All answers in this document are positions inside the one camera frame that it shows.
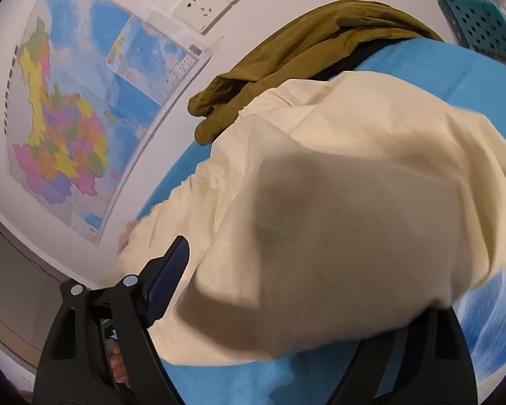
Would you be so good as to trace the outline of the person's left hand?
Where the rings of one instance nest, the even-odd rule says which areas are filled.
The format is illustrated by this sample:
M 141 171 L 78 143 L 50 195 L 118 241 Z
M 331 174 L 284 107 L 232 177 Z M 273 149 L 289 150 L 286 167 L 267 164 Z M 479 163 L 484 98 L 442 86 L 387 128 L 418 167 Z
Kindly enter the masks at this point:
M 111 374 L 118 384 L 127 384 L 129 375 L 121 355 L 118 341 L 113 338 L 107 340 L 108 360 Z

